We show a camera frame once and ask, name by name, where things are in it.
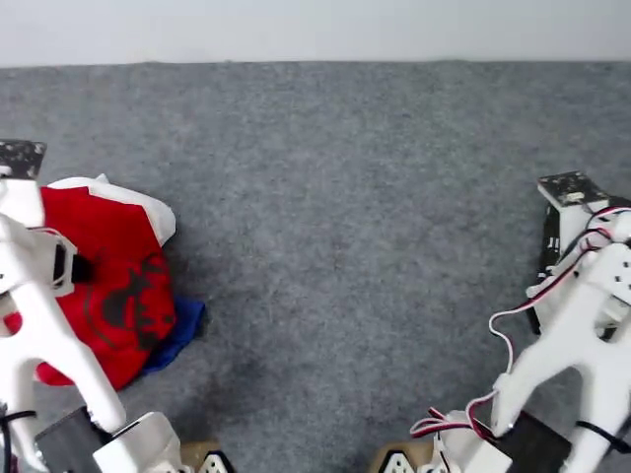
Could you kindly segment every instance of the red wire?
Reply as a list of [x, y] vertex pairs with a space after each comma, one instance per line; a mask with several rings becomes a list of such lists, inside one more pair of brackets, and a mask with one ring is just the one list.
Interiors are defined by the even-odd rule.
[[412, 434], [413, 439], [421, 439], [422, 437], [428, 436], [429, 434], [435, 434], [436, 432], [449, 431], [451, 429], [470, 429], [471, 426], [469, 424], [464, 423], [452, 423], [452, 424], [439, 424], [437, 426], [427, 427], [425, 429], [421, 429], [418, 432]]

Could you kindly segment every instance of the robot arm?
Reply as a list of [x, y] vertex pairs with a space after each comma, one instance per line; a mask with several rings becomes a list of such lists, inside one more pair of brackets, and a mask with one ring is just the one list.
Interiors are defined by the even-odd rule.
[[[86, 407], [45, 429], [35, 417], [12, 420], [11, 450], [33, 468], [52, 473], [192, 473], [180, 459], [179, 439], [164, 415], [152, 412], [124, 427], [116, 392], [56, 301], [55, 295], [72, 290], [50, 269], [63, 238], [29, 230], [43, 225], [35, 178], [44, 151], [41, 143], [0, 142], [0, 308], [2, 316], [17, 310], [22, 317], [13, 335], [0, 323], [0, 411], [5, 418], [36, 411], [34, 372], [41, 362], [72, 379]], [[64, 243], [68, 264], [73, 248]], [[206, 462], [216, 468], [204, 463], [201, 471], [232, 471], [216, 453], [209, 453]]]
[[[626, 320], [614, 338], [605, 342], [596, 334], [603, 307], [615, 297], [631, 304], [631, 248], [613, 243], [592, 258], [585, 258], [580, 276], [540, 339], [528, 347], [512, 372], [495, 384], [492, 429], [506, 433], [532, 392], [567, 368], [583, 377], [582, 420], [615, 436], [629, 415], [631, 330]], [[610, 448], [593, 431], [577, 428], [572, 438], [567, 473], [591, 473]]]

